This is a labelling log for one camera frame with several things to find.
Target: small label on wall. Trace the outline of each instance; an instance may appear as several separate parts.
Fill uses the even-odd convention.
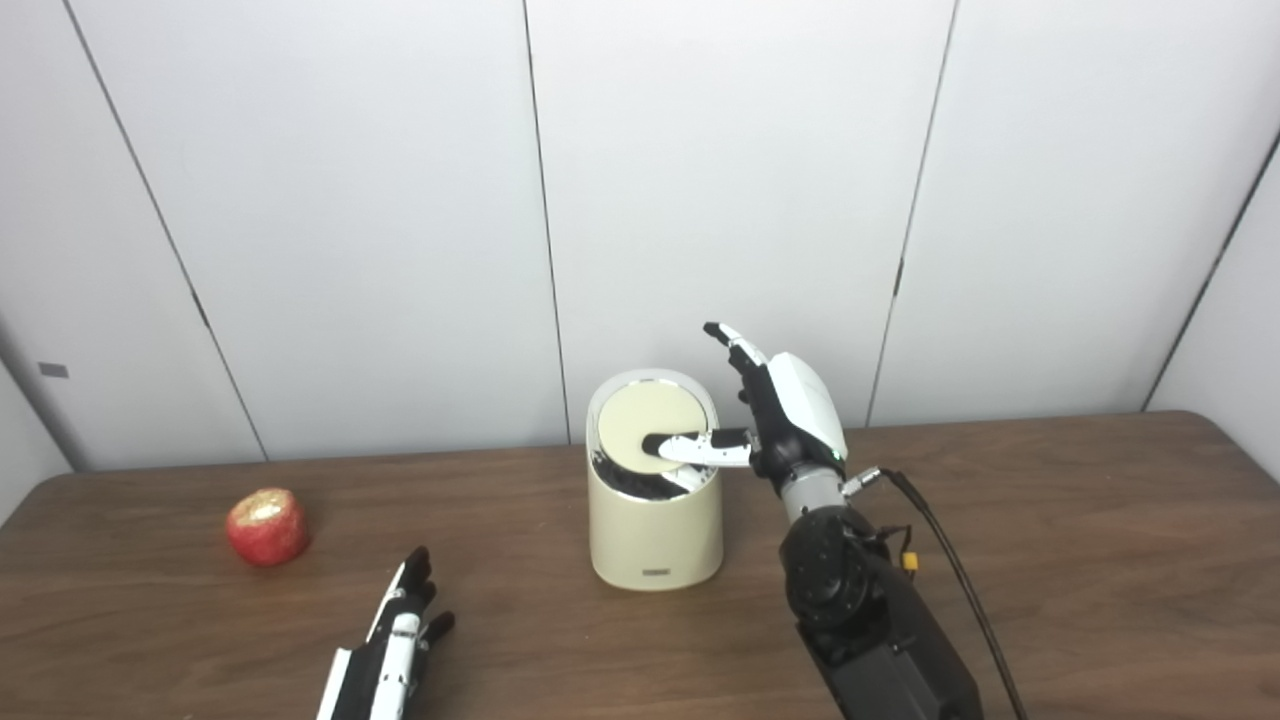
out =
[[[40,374],[46,378],[70,378],[70,373],[67,372],[67,365],[59,365],[58,363],[36,363],[40,368]]]

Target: panel seam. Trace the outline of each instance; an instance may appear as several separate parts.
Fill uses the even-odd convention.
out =
[[[876,375],[872,379],[872,397],[867,402],[867,419],[864,428],[872,425],[872,413],[876,410],[876,397],[879,392],[881,373],[884,369],[884,350],[888,347],[888,331],[893,322],[893,309],[897,306],[897,296],[902,284],[902,275],[906,272],[906,247],[911,240],[911,229],[915,225],[915,205],[920,200],[920,181],[924,178],[924,164],[929,158],[929,142],[933,140],[933,120],[938,115],[938,97],[942,95],[942,81],[947,73],[947,59],[951,56],[951,38],[956,29],[956,17],[960,14],[960,0],[951,5],[951,18],[947,22],[947,38],[942,45],[942,61],[938,63],[938,79],[933,86],[933,104],[929,106],[929,122],[924,128],[924,146],[920,149],[920,164],[915,169],[915,187],[911,190],[911,205],[906,213],[906,228],[902,231],[902,246],[897,255],[897,277],[893,282],[893,296],[888,301],[888,311],[884,314],[884,333],[881,336],[879,356],[876,360]]]
[[[552,219],[547,210],[547,170],[543,163],[543,128],[538,117],[538,82],[534,79],[534,41],[529,31],[529,1],[521,0],[525,15],[525,49],[529,51],[529,97],[534,108],[534,141],[538,145],[538,183],[543,195],[543,232],[547,237],[547,272],[552,283],[552,316],[556,322],[556,354],[561,370],[561,401],[564,404],[564,445],[573,442],[568,418],[568,382],[564,375],[564,336],[561,332],[559,297],[556,290],[556,254],[552,250]]]
[[[192,301],[197,305],[200,314],[204,316],[204,307],[197,300],[198,293],[196,292],[195,283],[191,282],[191,273],[187,270],[187,263],[183,261],[182,252],[178,251],[178,245],[173,240],[173,233],[169,232],[169,223],[165,220],[164,213],[160,210],[160,202],[156,200],[156,193],[151,188],[151,181],[147,179],[147,174],[142,169],[142,161],[138,159],[137,150],[133,147],[133,140],[129,138],[129,132],[124,128],[124,120],[120,118],[120,113],[115,106],[115,100],[111,99],[111,92],[106,88],[106,81],[102,78],[102,70],[97,65],[97,59],[93,58],[93,51],[88,47],[88,38],[84,37],[84,31],[81,27],[79,18],[76,17],[76,10],[72,8],[70,0],[63,0],[63,8],[67,9],[67,17],[72,20],[72,27],[76,29],[76,38],[79,40],[81,49],[84,51],[84,58],[88,60],[90,69],[93,70],[93,79],[97,81],[97,86],[102,91],[106,106],[111,111],[111,119],[115,120],[115,127],[120,131],[120,137],[124,140],[124,147],[129,152],[129,159],[133,160],[133,168],[137,170],[138,178],[142,181],[142,187],[146,190],[147,200],[151,202],[151,209],[155,210],[156,219],[160,220],[160,229],[164,232],[165,240],[169,242],[169,250],[178,261],[178,270],[182,272],[182,279],[187,283],[187,290],[191,291]],[[236,382],[236,375],[232,373],[232,368],[227,363],[227,354],[223,352],[223,346],[218,342],[218,334],[214,332],[214,328],[209,324],[207,319],[205,320],[205,325],[209,331],[210,340],[212,340],[214,350],[218,352],[218,360],[223,365],[223,372],[227,373],[227,379],[232,384],[232,391],[236,393],[237,402],[239,402],[241,411],[244,413],[244,420],[248,423],[248,428],[253,433],[253,442],[257,443],[259,451],[262,454],[262,459],[270,461],[271,457],[266,452],[266,446],[262,445],[262,436],[257,432],[253,416],[250,415],[248,406],[244,404],[244,395],[241,392],[239,384]]]
[[[1174,337],[1174,343],[1170,346],[1169,354],[1165,355],[1165,361],[1160,365],[1160,372],[1156,373],[1156,380],[1151,384],[1151,389],[1147,392],[1147,398],[1142,401],[1143,413],[1147,411],[1151,406],[1152,398],[1156,397],[1156,391],[1160,389],[1160,383],[1165,379],[1165,373],[1169,372],[1169,364],[1174,361],[1174,355],[1178,352],[1178,347],[1181,346],[1183,338],[1187,336],[1187,328],[1190,327],[1192,320],[1196,316],[1196,311],[1199,310],[1201,302],[1204,300],[1204,293],[1208,292],[1210,283],[1213,282],[1213,275],[1217,274],[1217,269],[1222,264],[1226,249],[1231,246],[1231,241],[1235,240],[1236,231],[1240,229],[1240,223],[1244,222],[1244,215],[1249,211],[1249,205],[1253,204],[1253,196],[1258,192],[1258,186],[1262,184],[1262,178],[1267,174],[1267,168],[1271,167],[1271,160],[1276,155],[1277,146],[1280,146],[1280,131],[1276,132],[1275,138],[1271,141],[1271,147],[1262,158],[1262,168],[1258,169],[1257,177],[1253,178],[1253,184],[1249,186],[1249,191],[1244,193],[1244,202],[1235,213],[1231,228],[1226,231],[1222,246],[1219,247],[1217,255],[1213,258],[1213,263],[1204,274],[1204,282],[1201,283],[1199,292],[1196,293],[1196,300],[1192,301],[1192,306],[1188,309],[1187,316],[1183,319],[1183,325],[1178,329],[1178,334]]]

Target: apple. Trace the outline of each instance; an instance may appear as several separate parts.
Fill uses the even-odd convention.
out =
[[[250,565],[293,560],[310,541],[302,503],[287,489],[262,488],[227,514],[227,539]]]

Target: cream trash can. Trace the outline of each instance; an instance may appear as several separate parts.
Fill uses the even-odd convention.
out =
[[[719,427],[703,386],[673,370],[632,370],[607,380],[586,416],[591,565],[630,591],[698,584],[724,557],[719,474],[646,455],[649,433]]]

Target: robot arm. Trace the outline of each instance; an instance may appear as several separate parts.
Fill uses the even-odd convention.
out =
[[[892,530],[850,506],[882,473],[846,479],[844,430],[822,379],[791,354],[765,359],[727,325],[704,329],[728,347],[756,429],[739,430],[732,448],[708,433],[649,436],[645,450],[703,465],[746,457],[773,484],[791,523],[781,548],[787,603],[846,720],[980,720],[973,676],[891,561]]]
[[[422,623],[435,598],[425,547],[401,564],[365,643],[334,653],[316,720],[399,720],[426,675],[426,656],[453,628],[453,614]]]

